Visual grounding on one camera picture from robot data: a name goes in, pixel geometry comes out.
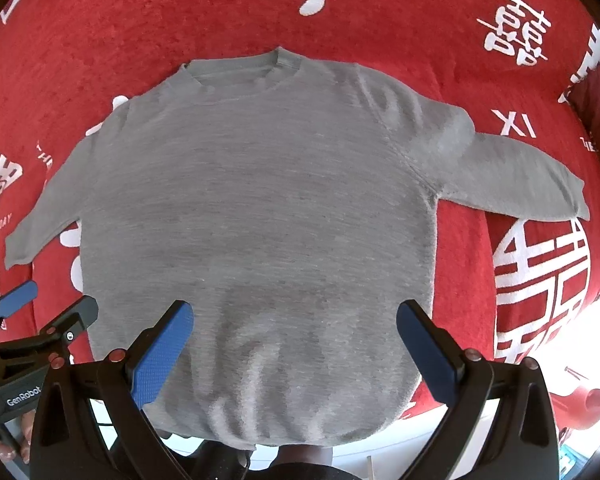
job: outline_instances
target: gray sweater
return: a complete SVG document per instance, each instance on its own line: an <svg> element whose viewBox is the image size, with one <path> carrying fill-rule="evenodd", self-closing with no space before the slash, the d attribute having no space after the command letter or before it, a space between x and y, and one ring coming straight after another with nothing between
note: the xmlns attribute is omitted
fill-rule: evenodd
<svg viewBox="0 0 600 480"><path fill-rule="evenodd" d="M96 359L173 300L194 306L144 407L156 428L334 446L390 424L418 384L395 313L409 298L431 311L438 200L588 219L582 187L533 146L477 134L462 108L278 48L193 61L118 107L8 237L5 264L81 219Z"/></svg>

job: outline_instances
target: blue gripper pad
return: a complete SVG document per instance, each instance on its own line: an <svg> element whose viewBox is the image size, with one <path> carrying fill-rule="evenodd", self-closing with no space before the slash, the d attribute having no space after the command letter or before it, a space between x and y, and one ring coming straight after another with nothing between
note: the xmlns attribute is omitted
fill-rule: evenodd
<svg viewBox="0 0 600 480"><path fill-rule="evenodd" d="M447 406L453 405L458 374L435 339L435 333L440 329L415 301L400 304L396 325L433 398Z"/></svg>
<svg viewBox="0 0 600 480"><path fill-rule="evenodd" d="M131 396L140 409L158 397L191 336L193 308L185 301L174 302L153 330L159 333L138 359L131 375Z"/></svg>
<svg viewBox="0 0 600 480"><path fill-rule="evenodd" d="M38 296L38 285L29 280L0 297L0 317L9 317L15 314L29 301Z"/></svg>

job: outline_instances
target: screw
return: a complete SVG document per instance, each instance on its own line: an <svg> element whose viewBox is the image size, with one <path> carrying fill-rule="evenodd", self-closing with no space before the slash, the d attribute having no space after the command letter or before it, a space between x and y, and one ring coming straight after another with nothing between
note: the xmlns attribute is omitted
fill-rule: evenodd
<svg viewBox="0 0 600 480"><path fill-rule="evenodd" d="M122 361L122 359L126 357L126 351L122 348L116 348L115 350L109 352L109 355L107 357L112 363L119 363L120 361Z"/></svg>
<svg viewBox="0 0 600 480"><path fill-rule="evenodd" d="M469 361L473 361L474 363L477 363L482 359L482 354L480 354L480 352L478 352L475 348L467 348L464 351L464 355L467 359L469 359Z"/></svg>
<svg viewBox="0 0 600 480"><path fill-rule="evenodd" d="M58 370L58 368L62 368L64 366L64 359L61 357L56 357L53 361L51 361L51 367L54 370Z"/></svg>
<svg viewBox="0 0 600 480"><path fill-rule="evenodd" d="M522 359L522 362L530 370L538 370L538 368L540 367L540 365L538 364L538 361L536 361L532 357L525 357L524 359Z"/></svg>

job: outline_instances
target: blue textured pad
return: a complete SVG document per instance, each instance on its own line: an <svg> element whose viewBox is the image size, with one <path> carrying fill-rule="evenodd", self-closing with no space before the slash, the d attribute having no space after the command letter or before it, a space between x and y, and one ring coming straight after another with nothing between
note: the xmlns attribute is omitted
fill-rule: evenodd
<svg viewBox="0 0 600 480"><path fill-rule="evenodd" d="M453 405L456 401L456 372L408 304L398 307L396 325L433 398L447 406Z"/></svg>
<svg viewBox="0 0 600 480"><path fill-rule="evenodd" d="M15 314L29 301L38 296L38 285L29 280L0 297L0 317L9 317Z"/></svg>
<svg viewBox="0 0 600 480"><path fill-rule="evenodd" d="M189 303L182 303L134 371L131 396L138 408L157 398L192 332L193 308Z"/></svg>

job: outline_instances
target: red blanket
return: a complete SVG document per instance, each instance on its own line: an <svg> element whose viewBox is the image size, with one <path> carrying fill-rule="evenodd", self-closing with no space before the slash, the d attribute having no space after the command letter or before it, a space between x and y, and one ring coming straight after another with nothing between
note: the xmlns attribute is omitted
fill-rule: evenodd
<svg viewBox="0 0 600 480"><path fill-rule="evenodd" d="M0 16L0 293L33 278L40 295L0 338L33 334L80 295L75 225L33 266L9 271L4 239L114 97L145 92L192 58L281 45L387 72L585 181L589 222L438 208L434 320L464 347L519 360L600 293L600 164L558 102L600 53L591 32L578 0L11 0ZM72 351L91 358L85 338ZM433 406L421 387L407 416Z"/></svg>

